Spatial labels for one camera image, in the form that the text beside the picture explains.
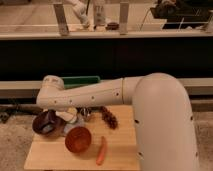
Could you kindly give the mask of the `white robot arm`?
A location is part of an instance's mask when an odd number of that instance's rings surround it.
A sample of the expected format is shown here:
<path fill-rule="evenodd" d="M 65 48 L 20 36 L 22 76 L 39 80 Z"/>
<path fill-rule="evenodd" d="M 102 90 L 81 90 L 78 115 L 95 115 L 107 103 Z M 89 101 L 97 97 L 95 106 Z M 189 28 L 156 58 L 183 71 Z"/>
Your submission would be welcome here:
<path fill-rule="evenodd" d="M 72 89 L 53 75 L 43 79 L 36 104 L 43 109 L 130 105 L 141 171 L 200 171 L 189 95 L 165 73 L 108 80 Z"/>

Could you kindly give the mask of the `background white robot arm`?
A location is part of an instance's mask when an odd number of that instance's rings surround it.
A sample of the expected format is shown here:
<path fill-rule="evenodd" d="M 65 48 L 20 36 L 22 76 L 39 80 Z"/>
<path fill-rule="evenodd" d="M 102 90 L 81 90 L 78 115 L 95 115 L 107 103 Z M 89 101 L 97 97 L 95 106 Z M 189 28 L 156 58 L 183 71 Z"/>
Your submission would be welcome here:
<path fill-rule="evenodd" d="M 84 28 L 88 28 L 90 25 L 89 19 L 86 15 L 86 5 L 80 0 L 67 0 L 73 9 L 75 16 L 78 18 Z"/>

